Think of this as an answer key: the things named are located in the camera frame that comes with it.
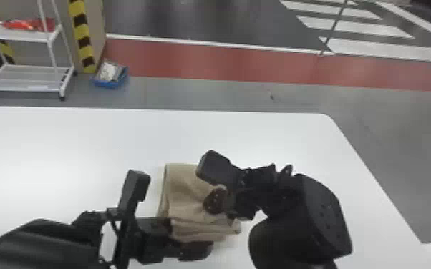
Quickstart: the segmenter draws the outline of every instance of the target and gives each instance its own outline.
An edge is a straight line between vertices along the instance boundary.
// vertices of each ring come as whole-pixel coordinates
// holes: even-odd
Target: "white metal shelf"
[[[58,92],[60,99],[65,100],[65,89],[72,75],[75,73],[74,61],[64,28],[60,24],[60,13],[55,4],[55,0],[51,0],[51,3],[57,19],[57,24],[53,32],[48,31],[42,0],[37,0],[37,6],[39,8],[39,15],[44,31],[6,29],[0,22],[1,40],[45,43],[47,44],[49,56],[52,61],[51,67],[13,65],[7,62],[4,54],[0,51],[0,56],[4,60],[4,65],[0,68],[0,91]],[[57,66],[53,43],[59,35],[62,35],[64,40],[70,67]]]
[[[57,36],[60,34],[62,26],[58,24],[53,32],[47,33],[42,31],[24,31],[18,29],[7,29],[0,24],[0,39],[11,40],[11,41],[27,41],[27,42],[40,42],[40,43],[52,43]]]
[[[0,91],[59,92],[65,88],[74,67],[37,67],[4,64],[0,68]]]

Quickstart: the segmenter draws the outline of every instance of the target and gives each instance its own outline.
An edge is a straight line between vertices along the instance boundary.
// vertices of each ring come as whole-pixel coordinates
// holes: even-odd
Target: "blue box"
[[[95,79],[95,77],[93,77],[91,80],[94,83],[95,86],[98,87],[104,87],[107,89],[116,89],[118,87],[120,87],[120,85],[122,85],[122,83],[124,83],[124,81],[127,79],[127,73],[128,73],[128,67],[124,67],[124,69],[122,70],[122,73],[119,76],[119,79],[114,82],[114,81],[105,81],[105,80],[98,80]]]

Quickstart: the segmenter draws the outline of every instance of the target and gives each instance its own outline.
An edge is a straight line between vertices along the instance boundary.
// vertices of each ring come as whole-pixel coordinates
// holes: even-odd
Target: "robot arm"
[[[215,189],[203,206],[211,214],[252,220],[259,210],[268,217],[251,230],[249,250],[258,269],[332,269],[334,259],[352,252],[352,244],[336,196],[291,165],[242,170],[211,150],[201,159],[197,176]],[[170,239],[170,221],[136,218],[150,177],[130,170],[119,205],[103,212],[84,212],[72,224],[34,220],[0,237],[0,269],[126,269],[130,259],[142,264],[163,258],[194,261],[207,258],[213,243],[180,243]],[[117,236],[114,255],[99,256],[102,226]]]

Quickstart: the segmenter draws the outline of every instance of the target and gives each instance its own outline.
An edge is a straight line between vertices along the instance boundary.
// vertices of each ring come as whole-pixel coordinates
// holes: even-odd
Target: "cloth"
[[[239,234],[241,222],[226,214],[212,215],[203,208],[203,201],[213,186],[195,175],[196,165],[166,164],[158,217],[170,218],[172,239],[191,241],[222,241],[226,235]]]

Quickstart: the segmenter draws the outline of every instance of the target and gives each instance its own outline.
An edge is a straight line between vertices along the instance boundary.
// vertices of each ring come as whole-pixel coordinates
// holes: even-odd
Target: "white tabletop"
[[[408,224],[322,114],[0,107],[0,235],[35,218],[71,222],[84,210],[116,206],[129,169],[152,177],[137,216],[153,216],[163,165],[198,163],[209,149],[239,167],[293,164],[329,187],[354,246],[336,261],[340,269],[431,268]],[[247,237],[256,223],[245,222],[206,260],[146,268],[253,268]],[[109,234],[102,245],[107,258],[114,241]]]

